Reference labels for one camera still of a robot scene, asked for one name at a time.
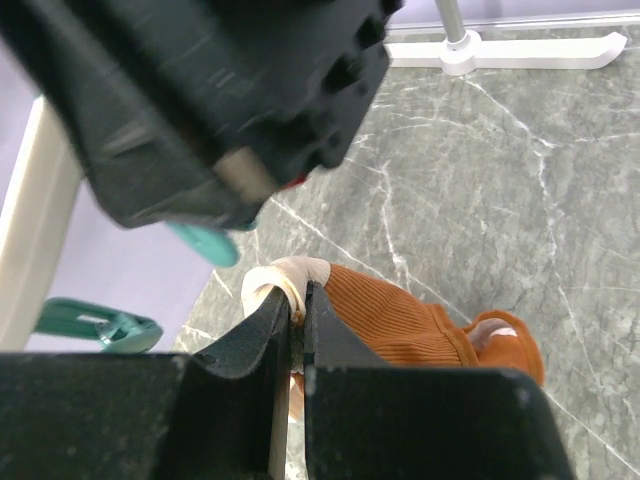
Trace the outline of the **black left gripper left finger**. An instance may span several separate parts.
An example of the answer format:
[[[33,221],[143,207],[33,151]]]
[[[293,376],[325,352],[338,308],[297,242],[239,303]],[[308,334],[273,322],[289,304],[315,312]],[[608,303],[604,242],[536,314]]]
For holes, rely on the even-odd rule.
[[[281,479],[290,306],[194,354],[5,354],[5,479]]]

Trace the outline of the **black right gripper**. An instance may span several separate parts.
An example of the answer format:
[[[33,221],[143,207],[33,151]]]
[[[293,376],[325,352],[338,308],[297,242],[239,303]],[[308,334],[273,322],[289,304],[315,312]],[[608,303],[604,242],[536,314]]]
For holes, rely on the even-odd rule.
[[[343,162],[398,1],[5,1],[1,37],[126,228],[237,229]]]

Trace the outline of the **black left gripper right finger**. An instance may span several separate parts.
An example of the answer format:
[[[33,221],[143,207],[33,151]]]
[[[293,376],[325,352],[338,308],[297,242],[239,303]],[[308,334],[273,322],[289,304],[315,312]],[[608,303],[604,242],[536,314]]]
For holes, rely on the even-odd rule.
[[[306,294],[305,452],[313,479],[570,479],[543,391],[510,369],[396,367]]]

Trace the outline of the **orange underwear beige waistband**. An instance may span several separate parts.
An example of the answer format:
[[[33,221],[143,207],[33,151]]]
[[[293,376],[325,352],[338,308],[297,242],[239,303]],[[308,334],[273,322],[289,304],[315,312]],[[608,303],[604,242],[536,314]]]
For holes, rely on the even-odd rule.
[[[291,322],[301,325],[309,283],[320,284],[337,317],[391,364],[511,368],[538,385],[544,383],[538,345],[514,315],[487,311],[458,327],[442,305],[424,303],[389,282],[324,259],[285,257],[249,270],[241,288],[244,314],[256,312],[271,291],[279,289],[288,300]]]

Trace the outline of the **teal clothes peg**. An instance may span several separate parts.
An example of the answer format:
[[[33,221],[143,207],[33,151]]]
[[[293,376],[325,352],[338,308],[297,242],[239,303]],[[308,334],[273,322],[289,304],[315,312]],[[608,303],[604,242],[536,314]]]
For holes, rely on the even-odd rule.
[[[239,261],[239,251],[225,232],[175,222],[167,222],[166,225],[185,244],[215,267],[229,268]]]
[[[34,332],[95,341],[103,353],[116,354],[146,353],[163,335],[161,326],[150,318],[64,297],[44,302]]]

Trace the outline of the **teal front clothes peg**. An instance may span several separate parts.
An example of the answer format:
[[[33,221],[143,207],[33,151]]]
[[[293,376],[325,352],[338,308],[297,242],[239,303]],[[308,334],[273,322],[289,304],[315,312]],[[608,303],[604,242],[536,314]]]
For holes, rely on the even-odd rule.
[[[229,268],[239,261],[239,251],[225,232],[175,222],[167,222],[166,225],[185,244],[215,267]]]

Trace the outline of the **white oval clip hanger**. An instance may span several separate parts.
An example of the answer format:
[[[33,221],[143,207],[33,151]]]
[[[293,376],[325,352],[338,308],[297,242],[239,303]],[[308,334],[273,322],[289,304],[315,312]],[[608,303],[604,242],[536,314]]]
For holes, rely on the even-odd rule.
[[[1,212],[1,350],[36,327],[66,239],[83,170],[54,108],[32,105]]]

